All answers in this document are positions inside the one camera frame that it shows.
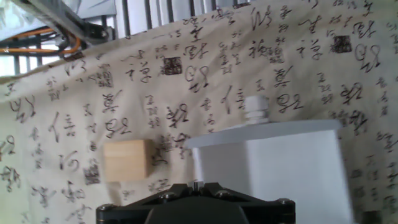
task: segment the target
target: screw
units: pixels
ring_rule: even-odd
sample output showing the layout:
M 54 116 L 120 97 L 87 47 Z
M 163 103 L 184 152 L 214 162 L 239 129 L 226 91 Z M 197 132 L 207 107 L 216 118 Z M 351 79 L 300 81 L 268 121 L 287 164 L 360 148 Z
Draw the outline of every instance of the screw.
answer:
M 107 211 L 107 210 L 109 210 L 111 208 L 114 208 L 114 207 L 117 207 L 117 205 L 112 204 L 112 203 L 108 203 L 108 204 L 104 204 L 104 205 L 99 206 L 98 209 L 101 210 L 101 211 Z
M 278 202 L 280 202 L 282 205 L 291 202 L 291 199 L 288 198 L 280 198 L 278 199 Z
M 218 197 L 218 198 L 224 198 L 224 197 L 228 197 L 228 196 L 231 196 L 231 194 L 227 190 L 219 190 L 216 193 L 216 197 Z
M 177 195 L 174 192 L 165 192 L 159 196 L 160 199 L 175 198 Z

